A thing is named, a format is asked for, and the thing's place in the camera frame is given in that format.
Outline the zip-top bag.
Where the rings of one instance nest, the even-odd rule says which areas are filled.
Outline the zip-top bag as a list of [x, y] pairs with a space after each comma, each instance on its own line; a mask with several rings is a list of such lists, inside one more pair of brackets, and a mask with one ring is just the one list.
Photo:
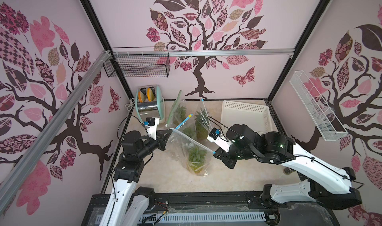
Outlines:
[[166, 144], [166, 150], [172, 159], [178, 161], [182, 167], [196, 176], [207, 176], [207, 168], [214, 155], [214, 151], [177, 129], [170, 128], [171, 135]]

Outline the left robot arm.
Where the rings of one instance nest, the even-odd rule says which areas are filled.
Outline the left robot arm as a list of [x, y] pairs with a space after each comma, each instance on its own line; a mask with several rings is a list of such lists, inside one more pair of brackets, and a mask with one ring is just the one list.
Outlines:
[[123, 153], [114, 168], [112, 193], [101, 226], [137, 226], [146, 210], [154, 207], [153, 188], [137, 187], [145, 167], [144, 158], [154, 150], [164, 151], [172, 130], [159, 130], [156, 139], [130, 131], [122, 141]]

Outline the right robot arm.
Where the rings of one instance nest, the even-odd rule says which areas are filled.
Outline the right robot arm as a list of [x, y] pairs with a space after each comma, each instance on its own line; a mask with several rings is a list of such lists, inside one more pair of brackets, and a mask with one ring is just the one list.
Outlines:
[[264, 185], [261, 197], [267, 204], [315, 202], [331, 210], [362, 204], [359, 190], [352, 186], [356, 180], [354, 169], [335, 167], [279, 132], [260, 135], [247, 125], [235, 124], [225, 135], [213, 128], [208, 140], [219, 147], [213, 156], [230, 169], [239, 160], [256, 159], [260, 163], [290, 168], [306, 177], [295, 184]]

